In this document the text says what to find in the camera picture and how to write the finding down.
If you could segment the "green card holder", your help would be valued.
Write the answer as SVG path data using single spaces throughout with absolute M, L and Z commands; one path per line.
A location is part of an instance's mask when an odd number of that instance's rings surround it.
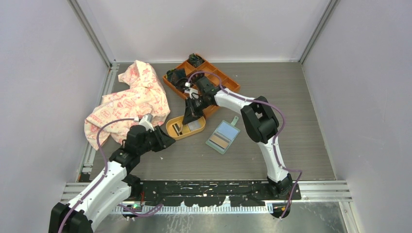
M 225 154 L 240 133 L 240 129 L 236 127 L 238 120 L 238 116 L 235 116 L 231 122 L 223 120 L 207 139 L 206 144 L 218 153 Z

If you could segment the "orange credit card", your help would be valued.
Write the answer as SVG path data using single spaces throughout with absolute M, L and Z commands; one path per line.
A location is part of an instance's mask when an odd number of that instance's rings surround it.
M 209 141 L 217 145 L 222 150 L 225 150 L 230 144 L 230 140 L 219 133 L 212 134 Z

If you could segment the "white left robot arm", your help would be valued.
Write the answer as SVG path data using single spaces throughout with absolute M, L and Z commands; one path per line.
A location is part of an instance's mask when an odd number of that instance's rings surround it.
M 159 152 L 175 143 L 160 127 L 132 126 L 119 149 L 83 191 L 66 204 L 51 210 L 50 233 L 92 233 L 124 200 L 137 200 L 142 193 L 140 178 L 130 172 L 147 152 Z

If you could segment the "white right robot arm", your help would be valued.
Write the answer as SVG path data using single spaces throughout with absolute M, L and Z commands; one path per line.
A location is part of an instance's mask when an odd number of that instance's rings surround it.
M 182 123 L 189 124 L 204 115 L 204 109 L 219 106 L 241 115 L 247 135 L 257 143 L 263 155 L 271 196 L 284 198 L 293 186 L 293 179 L 283 161 L 278 135 L 279 121 L 263 96 L 251 98 L 239 95 L 227 87 L 215 86 L 208 78 L 200 78 L 196 84 L 197 93 L 185 99 L 185 113 Z

